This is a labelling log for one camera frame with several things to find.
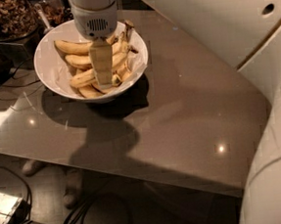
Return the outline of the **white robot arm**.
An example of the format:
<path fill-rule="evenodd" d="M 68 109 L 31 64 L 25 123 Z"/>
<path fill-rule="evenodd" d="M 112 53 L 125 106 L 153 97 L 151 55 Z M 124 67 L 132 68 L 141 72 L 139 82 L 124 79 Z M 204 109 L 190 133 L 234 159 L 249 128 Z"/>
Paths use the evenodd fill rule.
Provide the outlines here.
<path fill-rule="evenodd" d="M 240 224 L 281 224 L 281 0 L 142 0 L 244 76 L 272 106 Z"/>

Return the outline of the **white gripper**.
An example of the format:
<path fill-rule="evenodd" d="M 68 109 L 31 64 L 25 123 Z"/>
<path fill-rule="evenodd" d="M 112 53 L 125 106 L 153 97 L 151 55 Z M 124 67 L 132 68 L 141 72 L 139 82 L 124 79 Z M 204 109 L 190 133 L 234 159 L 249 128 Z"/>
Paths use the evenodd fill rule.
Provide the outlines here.
<path fill-rule="evenodd" d="M 94 40 L 90 46 L 89 58 L 99 87 L 110 88 L 113 85 L 113 46 L 106 38 L 117 28 L 117 1 L 70 0 L 70 2 L 78 32 L 87 40 Z"/>

